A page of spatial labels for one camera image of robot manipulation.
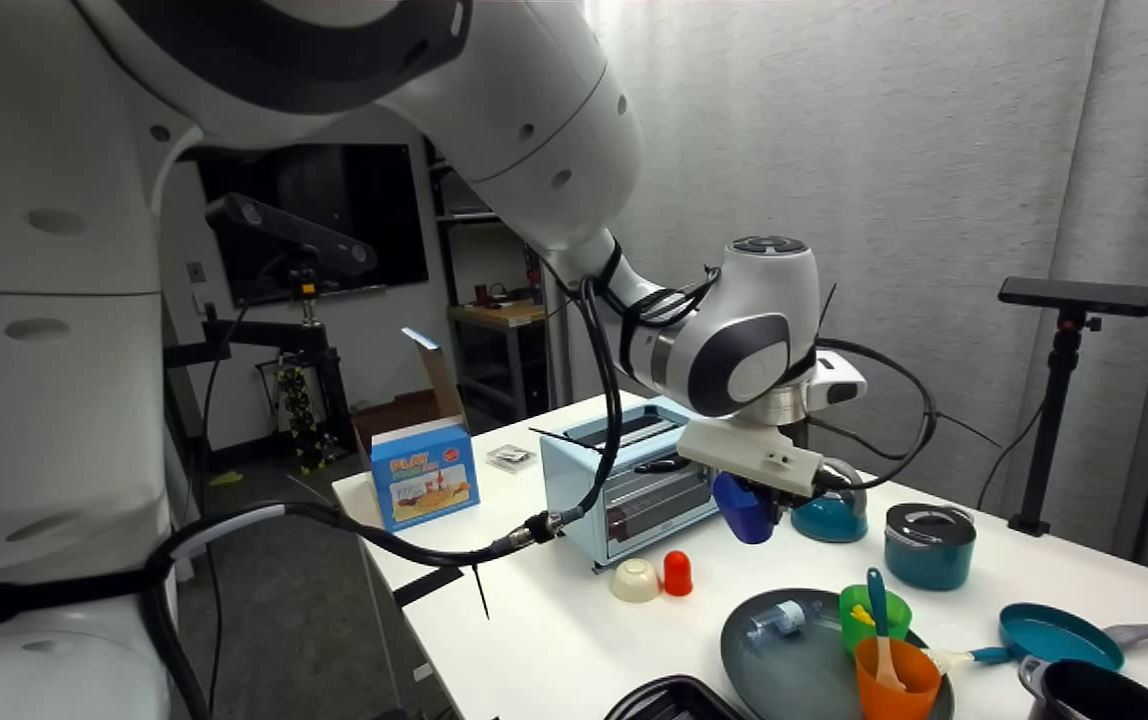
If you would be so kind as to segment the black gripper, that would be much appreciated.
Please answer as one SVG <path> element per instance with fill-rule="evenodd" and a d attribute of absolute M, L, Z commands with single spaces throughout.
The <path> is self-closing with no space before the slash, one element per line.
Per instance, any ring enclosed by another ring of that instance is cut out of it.
<path fill-rule="evenodd" d="M 813 366 L 776 391 L 773 418 L 805 425 L 808 417 L 862 401 L 864 391 L 864 370 L 843 350 L 819 346 Z"/>

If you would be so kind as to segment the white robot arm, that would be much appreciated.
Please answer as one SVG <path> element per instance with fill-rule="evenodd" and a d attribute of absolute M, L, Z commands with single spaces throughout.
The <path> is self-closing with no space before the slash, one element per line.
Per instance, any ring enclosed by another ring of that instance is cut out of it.
<path fill-rule="evenodd" d="M 565 279 L 609 383 L 682 404 L 690 461 L 818 490 L 787 432 L 854 386 L 818 257 L 741 235 L 698 288 L 629 264 L 635 109 L 579 0 L 0 0 L 0 720 L 209 720 L 171 623 L 219 531 L 170 506 L 164 193 L 202 165 L 275 288 L 357 279 L 367 112 Z"/>

